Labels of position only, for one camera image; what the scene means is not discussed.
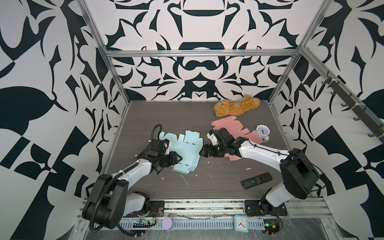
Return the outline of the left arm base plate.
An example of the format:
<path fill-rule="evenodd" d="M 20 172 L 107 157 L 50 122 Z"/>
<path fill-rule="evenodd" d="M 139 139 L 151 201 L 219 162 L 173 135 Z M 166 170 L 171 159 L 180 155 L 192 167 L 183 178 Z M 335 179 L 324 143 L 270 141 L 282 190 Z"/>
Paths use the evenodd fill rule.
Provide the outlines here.
<path fill-rule="evenodd" d="M 152 213 L 163 212 L 165 208 L 165 201 L 150 201 L 149 204 L 145 204 L 140 211 L 133 212 L 124 215 L 126 218 L 139 218 L 139 217 L 151 217 Z"/>

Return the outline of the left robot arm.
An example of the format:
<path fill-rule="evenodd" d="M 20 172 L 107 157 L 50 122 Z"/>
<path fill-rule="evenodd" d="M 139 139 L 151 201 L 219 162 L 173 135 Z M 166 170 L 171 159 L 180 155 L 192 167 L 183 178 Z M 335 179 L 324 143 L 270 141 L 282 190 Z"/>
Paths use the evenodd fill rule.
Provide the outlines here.
<path fill-rule="evenodd" d="M 183 158 L 171 151 L 171 142 L 161 140 L 162 125 L 155 125 L 145 149 L 135 156 L 135 162 L 115 174 L 100 175 L 88 197 L 82 217 L 89 221 L 89 230 L 96 233 L 102 228 L 120 227 L 122 217 L 129 214 L 147 215 L 151 210 L 148 194 L 129 189 L 140 179 L 152 172 L 159 174 L 163 169 L 178 164 Z"/>

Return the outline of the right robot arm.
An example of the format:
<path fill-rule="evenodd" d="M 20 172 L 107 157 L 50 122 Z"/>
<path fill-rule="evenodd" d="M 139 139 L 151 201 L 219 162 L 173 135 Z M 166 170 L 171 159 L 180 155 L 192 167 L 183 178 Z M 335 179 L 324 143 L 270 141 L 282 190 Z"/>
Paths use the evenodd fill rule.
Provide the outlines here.
<path fill-rule="evenodd" d="M 281 173 L 279 185 L 269 189 L 257 202 L 245 202 L 248 216 L 287 215 L 285 203 L 294 198 L 305 200 L 320 179 L 321 169 L 299 149 L 286 151 L 265 147 L 244 137 L 234 138 L 225 128 L 211 130 L 208 136 L 211 144 L 202 147 L 200 156 L 221 158 L 226 154 L 233 155 L 255 160 Z"/>

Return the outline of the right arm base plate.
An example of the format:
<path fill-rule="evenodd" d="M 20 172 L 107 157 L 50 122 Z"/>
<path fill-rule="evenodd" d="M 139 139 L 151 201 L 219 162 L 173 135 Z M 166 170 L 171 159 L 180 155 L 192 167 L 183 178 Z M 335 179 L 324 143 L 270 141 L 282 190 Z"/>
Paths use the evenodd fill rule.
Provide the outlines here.
<path fill-rule="evenodd" d="M 285 204 L 273 207 L 266 200 L 245 200 L 245 214 L 249 217 L 256 216 L 287 216 L 288 211 Z"/>

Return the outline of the light blue paper box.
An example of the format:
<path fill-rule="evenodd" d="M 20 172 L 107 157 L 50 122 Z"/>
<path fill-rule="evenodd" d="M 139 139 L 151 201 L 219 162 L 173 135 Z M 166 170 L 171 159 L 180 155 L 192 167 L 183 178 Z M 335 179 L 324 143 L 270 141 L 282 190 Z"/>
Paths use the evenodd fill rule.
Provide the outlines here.
<path fill-rule="evenodd" d="M 176 152 L 182 157 L 182 160 L 173 166 L 173 171 L 188 175 L 193 172 L 200 159 L 199 152 L 203 147 L 203 139 L 199 132 L 186 130 L 185 134 L 176 134 L 161 132 L 160 140 L 169 140 L 171 152 Z"/>

